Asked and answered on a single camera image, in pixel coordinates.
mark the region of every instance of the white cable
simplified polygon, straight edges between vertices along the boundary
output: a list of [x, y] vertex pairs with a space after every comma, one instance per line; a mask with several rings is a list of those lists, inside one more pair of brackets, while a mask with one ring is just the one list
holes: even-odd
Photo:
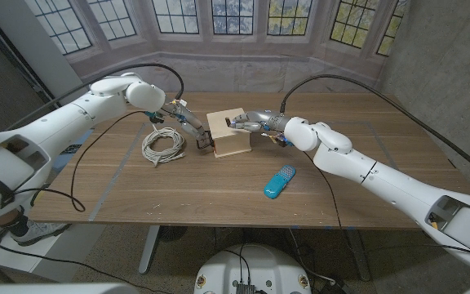
[[[156, 167], [158, 163], [168, 163], [184, 156], [184, 152], [177, 155], [184, 144], [184, 138], [175, 129], [164, 127], [158, 130], [154, 125], [152, 127], [153, 132], [144, 138], [141, 146], [144, 158], [151, 161]], [[150, 146], [159, 138], [173, 139], [173, 147], [161, 152], [153, 151]]]
[[317, 274], [315, 273], [314, 271], [308, 269], [308, 267], [304, 264], [304, 262], [302, 261], [302, 256], [300, 255], [300, 251], [299, 251], [299, 244], [297, 244], [297, 240], [295, 239], [295, 236], [293, 235], [293, 231], [290, 229], [290, 233], [291, 233], [291, 237], [293, 238], [293, 242], [295, 243], [295, 250], [297, 252], [297, 255], [299, 256], [299, 259], [300, 259], [300, 263], [302, 264], [302, 267], [308, 271], [310, 274], [313, 274], [313, 275], [316, 275], [318, 278], [323, 278], [325, 280], [328, 280], [330, 281], [330, 284], [331, 285], [335, 285], [336, 284], [336, 281], [332, 278], [328, 278], [326, 276], [323, 276], [321, 274]]

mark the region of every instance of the black cable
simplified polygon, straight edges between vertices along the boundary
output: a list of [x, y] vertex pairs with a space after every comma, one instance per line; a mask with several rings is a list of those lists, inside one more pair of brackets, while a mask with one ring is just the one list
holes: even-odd
[[52, 192], [52, 193], [56, 193], [56, 194], [59, 194], [59, 195], [63, 195], [65, 197], [68, 197], [72, 200], [72, 205], [73, 205], [73, 208], [75, 210], [77, 210], [78, 212], [84, 212], [86, 210], [86, 207], [81, 203], [81, 201], [79, 201], [79, 199], [75, 198], [74, 196], [72, 195], [68, 195], [67, 193], [65, 192], [61, 192], [61, 191], [58, 191], [58, 190], [54, 190], [54, 189], [48, 189], [48, 188], [30, 188], [30, 189], [22, 189], [22, 190], [19, 190], [17, 192], [15, 192], [14, 194], [19, 194], [19, 193], [24, 193], [24, 192], [29, 192], [29, 191], [45, 191], [45, 192]]
[[363, 82], [358, 82], [357, 80], [354, 80], [352, 78], [346, 78], [346, 77], [343, 77], [343, 76], [339, 76], [339, 75], [335, 75], [335, 74], [318, 74], [316, 76], [312, 76], [310, 78], [306, 78], [305, 80], [303, 80], [302, 82], [299, 82], [297, 85], [295, 85], [293, 88], [291, 88], [291, 90], [289, 92], [287, 92], [286, 96], [284, 97], [284, 100], [282, 100], [282, 104], [281, 104], [281, 114], [284, 114], [284, 112], [286, 111], [286, 101], [287, 99], [290, 97], [290, 95], [297, 89], [299, 88], [300, 86], [304, 85], [306, 82], [309, 82], [309, 81], [312, 81], [314, 79], [317, 79], [317, 78], [336, 78], [336, 79], [340, 79], [340, 80], [344, 80], [344, 81], [347, 81], [347, 82], [351, 82], [351, 83], [354, 83], [355, 85], [358, 85], [360, 87], [363, 87], [364, 89], [366, 89], [367, 91], [370, 91], [371, 93], [377, 95], [378, 97], [382, 98], [384, 101], [388, 102], [392, 107], [398, 109], [398, 111], [400, 111], [401, 113], [403, 113], [406, 117], [410, 118], [413, 122], [417, 123], [419, 126], [421, 126], [424, 130], [430, 132], [431, 134], [433, 134], [436, 138], [438, 138], [439, 140], [441, 140], [442, 142], [444, 142], [446, 145], [448, 145], [449, 147], [452, 148], [452, 150], [456, 151], [456, 153], [458, 153], [460, 156], [462, 156], [463, 158], [465, 158], [469, 163], [470, 163], [470, 155], [465, 153], [463, 150], [460, 149], [460, 147], [458, 147], [457, 145], [455, 145], [453, 142], [451, 142], [450, 140], [448, 140], [447, 138], [445, 138], [444, 136], [442, 136], [440, 133], [438, 133], [437, 131], [433, 130], [430, 126], [428, 126], [427, 124], [421, 122], [419, 119], [417, 119], [415, 116], [413, 116], [412, 114], [410, 114], [407, 110], [403, 109], [400, 105], [396, 104], [394, 101], [392, 101], [391, 99], [387, 98], [386, 95], [380, 93], [379, 91], [376, 91], [374, 88], [372, 87], [369, 87], [367, 86], [365, 83]]
[[246, 231], [244, 228], [242, 228], [242, 245], [241, 245], [241, 250], [238, 253], [238, 263], [241, 266], [241, 283], [242, 283], [242, 249], [244, 248], [244, 244], [246, 243]]
[[85, 263], [82, 263], [82, 262], [79, 262], [79, 261], [66, 261], [66, 260], [60, 260], [60, 259], [56, 259], [56, 258], [51, 258], [51, 257], [47, 257], [47, 256], [40, 256], [40, 255], [37, 255], [37, 254], [33, 254], [33, 253], [27, 253], [27, 252], [20, 252], [20, 251], [17, 251], [17, 250], [14, 250], [14, 249], [10, 249], [10, 248], [7, 248], [7, 247], [4, 247], [3, 245], [0, 244], [0, 249], [2, 250], [5, 250], [7, 252], [11, 252], [11, 253], [15, 253], [15, 254], [20, 254], [20, 255], [23, 255], [23, 256], [30, 256], [30, 257], [36, 257], [36, 258], [41, 258], [41, 259], [44, 259], [44, 260], [47, 260], [47, 261], [55, 261], [55, 262], [64, 262], [64, 263], [69, 263], [69, 264], [74, 264], [74, 265], [81, 265], [81, 266], [84, 266], [90, 270], [93, 270], [99, 274], [104, 274], [106, 276], [109, 276], [110, 278], [116, 278], [118, 279], [119, 281], [122, 281], [124, 283], [128, 283], [130, 284], [131, 286], [134, 286], [134, 287], [138, 287], [138, 288], [141, 288], [141, 289], [145, 289], [145, 290], [149, 290], [151, 292], [154, 292], [154, 293], [164, 293], [164, 294], [173, 294], [171, 292], [166, 292], [166, 291], [163, 291], [163, 290], [153, 290], [149, 287], [145, 287], [145, 286], [140, 286], [140, 285], [137, 285], [137, 284], [134, 284], [134, 283], [131, 283], [130, 281], [124, 279], [124, 278], [121, 278], [121, 277], [118, 277], [118, 276], [115, 276], [113, 274], [108, 274], [108, 273], [105, 273], [104, 271], [101, 271], [101, 270], [98, 270], [96, 269], [95, 267], [91, 266], [91, 265], [87, 265]]
[[126, 65], [126, 66], [122, 66], [122, 67], [119, 67], [119, 68], [116, 68], [116, 69], [109, 70], [106, 73], [101, 74], [98, 78], [92, 79], [90, 82], [85, 82], [85, 83], [83, 83], [83, 84], [81, 84], [77, 87], [74, 87], [74, 88], [68, 90], [63, 95], [61, 95], [61, 96], [55, 98], [54, 100], [44, 104], [43, 106], [39, 107], [38, 109], [35, 109], [33, 112], [26, 115], [24, 118], [18, 120], [17, 122], [14, 122], [5, 131], [10, 131], [11, 129], [13, 129], [16, 126], [20, 125], [22, 122], [24, 122], [25, 120], [27, 120], [30, 117], [34, 116], [35, 114], [37, 114], [41, 110], [50, 107], [51, 105], [55, 104], [57, 101], [63, 100], [64, 98], [66, 98], [67, 96], [72, 95], [76, 91], [79, 91], [79, 90], [83, 89], [84, 87], [86, 87], [86, 86], [88, 86], [88, 85], [90, 85], [94, 82], [97, 82], [97, 81], [101, 80], [102, 78], [105, 78], [105, 77], [109, 76], [110, 74], [115, 74], [116, 72], [123, 71], [125, 69], [134, 69], [134, 68], [139, 68], [139, 67], [151, 67], [151, 66], [168, 69], [169, 71], [171, 71], [179, 79], [180, 90], [177, 93], [177, 95], [175, 95], [175, 99], [176, 100], [180, 99], [180, 97], [183, 95], [183, 92], [184, 92], [184, 82], [183, 82], [183, 79], [180, 77], [180, 75], [176, 71], [174, 71], [171, 67], [166, 66], [166, 65], [157, 64], [157, 63], [143, 63], [143, 64], [137, 64], [137, 65]]
[[127, 118], [127, 117], [131, 116], [132, 114], [138, 114], [138, 113], [142, 113], [142, 114], [143, 114], [144, 111], [140, 111], [140, 110], [134, 111], [134, 112], [132, 112], [132, 113], [129, 113], [129, 114], [127, 114], [127, 115], [125, 115], [125, 116], [119, 118], [117, 121], [115, 121], [114, 123], [112, 123], [112, 125], [111, 125], [110, 127], [108, 127], [106, 130], [104, 130], [103, 133], [100, 134], [93, 142], [91, 142], [91, 143], [88, 145], [88, 147], [86, 147], [86, 148], [84, 149], [84, 151], [82, 151], [81, 157], [79, 157], [79, 159], [78, 159], [78, 160], [76, 161], [76, 163], [75, 163], [75, 167], [73, 167], [72, 183], [70, 184], [70, 195], [72, 196], [72, 197], [71, 197], [71, 199], [72, 199], [72, 205], [73, 205], [74, 207], [75, 207], [74, 200], [77, 200], [77, 199], [73, 197], [73, 183], [74, 183], [74, 181], [75, 181], [75, 173], [76, 173], [76, 171], [77, 171], [77, 169], [78, 169], [78, 166], [79, 166], [79, 163], [81, 162], [82, 157], [85, 156], [85, 153], [88, 151], [88, 149], [89, 149], [90, 147], [92, 147], [92, 146], [97, 142], [98, 139], [100, 139], [104, 134], [106, 134], [107, 131], [109, 131], [113, 126], [115, 126], [116, 123], [119, 123], [119, 122], [122, 121], [124, 118]]
[[387, 247], [378, 247], [378, 248], [375, 248], [375, 249], [370, 249], [370, 250], [364, 250], [364, 251], [356, 251], [354, 249], [351, 248], [351, 245], [349, 244], [349, 240], [348, 238], [346, 237], [345, 235], [345, 232], [344, 232], [344, 228], [342, 228], [342, 223], [340, 222], [340, 215], [339, 215], [339, 209], [336, 205], [336, 199], [335, 199], [335, 193], [333, 192], [333, 188], [331, 187], [331, 184], [330, 182], [327, 180], [326, 178], [326, 175], [324, 175], [324, 172], [319, 169], [315, 163], [313, 162], [313, 160], [309, 157], [309, 155], [305, 152], [303, 152], [308, 158], [309, 160], [311, 161], [311, 163], [313, 164], [313, 166], [315, 166], [315, 168], [318, 170], [318, 172], [320, 172], [320, 174], [322, 175], [322, 177], [324, 177], [324, 180], [326, 180], [326, 183], [327, 183], [327, 186], [329, 187], [330, 189], [330, 192], [331, 192], [331, 196], [333, 197], [333, 204], [335, 205], [335, 211], [336, 211], [336, 217], [337, 217], [337, 220], [339, 222], [339, 228], [340, 228], [340, 231], [342, 232], [342, 235], [344, 236], [344, 239], [346, 240], [346, 246], [348, 247], [348, 249], [353, 252], [353, 253], [364, 253], [364, 254], [368, 254], [370, 252], [375, 252], [375, 251], [378, 251], [378, 250], [385, 250], [385, 249], [394, 249], [394, 248], [406, 248], [406, 247], [442, 247], [442, 248], [447, 248], [447, 249], [454, 249], [454, 250], [458, 250], [458, 251], [461, 251], [461, 252], [466, 252], [466, 253], [470, 253], [470, 250], [469, 249], [465, 249], [465, 248], [460, 248], [460, 247], [455, 247], [455, 246], [449, 246], [449, 245], [441, 245], [441, 244], [406, 244], [406, 245], [396, 245], [396, 246], [387, 246]]
[[250, 284], [250, 281], [251, 281], [251, 276], [250, 276], [250, 266], [248, 265], [248, 262], [246, 261], [246, 258], [244, 258], [244, 256], [236, 253], [236, 252], [233, 252], [231, 250], [228, 250], [228, 249], [224, 249], [223, 251], [226, 251], [226, 252], [229, 252], [229, 253], [232, 253], [232, 254], [235, 254], [236, 256], [239, 256], [239, 259], [242, 258], [242, 260], [246, 263], [246, 268], [248, 269], [248, 285]]

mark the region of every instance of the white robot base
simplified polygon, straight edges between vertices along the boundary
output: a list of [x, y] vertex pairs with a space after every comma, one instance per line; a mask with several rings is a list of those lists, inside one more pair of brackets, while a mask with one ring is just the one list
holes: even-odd
[[263, 244], [245, 244], [242, 257], [246, 266], [239, 260], [240, 251], [241, 245], [235, 245], [210, 258], [197, 274], [193, 293], [311, 293], [306, 272], [284, 252]]

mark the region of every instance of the table leg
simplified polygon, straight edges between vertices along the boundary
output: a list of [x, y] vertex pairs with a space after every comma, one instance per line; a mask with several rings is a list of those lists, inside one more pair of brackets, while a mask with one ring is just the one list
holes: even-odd
[[143, 255], [140, 258], [139, 273], [147, 274], [152, 261], [153, 253], [155, 252], [155, 246], [157, 245], [157, 235], [159, 234], [160, 225], [150, 225], [148, 229], [148, 236], [146, 237], [146, 243], [144, 244]]
[[355, 257], [355, 264], [357, 265], [358, 274], [362, 281], [370, 281], [371, 273], [369, 271], [369, 265], [367, 264], [367, 257], [364, 253], [364, 244], [360, 232], [357, 229], [346, 229], [346, 236], [348, 237], [351, 248], [355, 251], [353, 256]]

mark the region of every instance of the coiled white cable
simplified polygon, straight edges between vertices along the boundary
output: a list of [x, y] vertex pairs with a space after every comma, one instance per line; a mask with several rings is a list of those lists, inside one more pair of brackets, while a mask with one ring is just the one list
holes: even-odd
[[[164, 127], [158, 130], [154, 125], [152, 127], [153, 132], [144, 138], [141, 147], [144, 158], [151, 161], [156, 167], [158, 163], [168, 163], [184, 156], [184, 152], [177, 155], [184, 144], [184, 138], [175, 129]], [[150, 146], [161, 137], [173, 139], [173, 147], [161, 152], [153, 151]]]

